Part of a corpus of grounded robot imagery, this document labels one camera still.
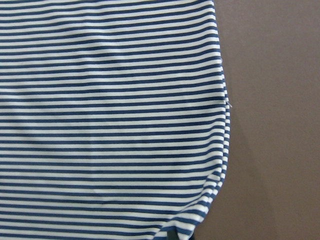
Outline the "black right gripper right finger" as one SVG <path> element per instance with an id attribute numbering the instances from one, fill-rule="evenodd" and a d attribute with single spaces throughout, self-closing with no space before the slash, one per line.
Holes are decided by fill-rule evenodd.
<path id="1" fill-rule="evenodd" d="M 190 237 L 188 238 L 188 240 L 196 240 L 195 235 L 193 234 L 192 236 L 190 236 Z"/>

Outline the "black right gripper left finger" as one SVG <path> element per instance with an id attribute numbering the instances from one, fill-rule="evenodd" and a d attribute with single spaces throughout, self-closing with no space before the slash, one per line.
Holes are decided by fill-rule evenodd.
<path id="1" fill-rule="evenodd" d="M 167 231 L 166 239 L 167 240 L 179 240 L 178 233 L 175 230 Z"/>

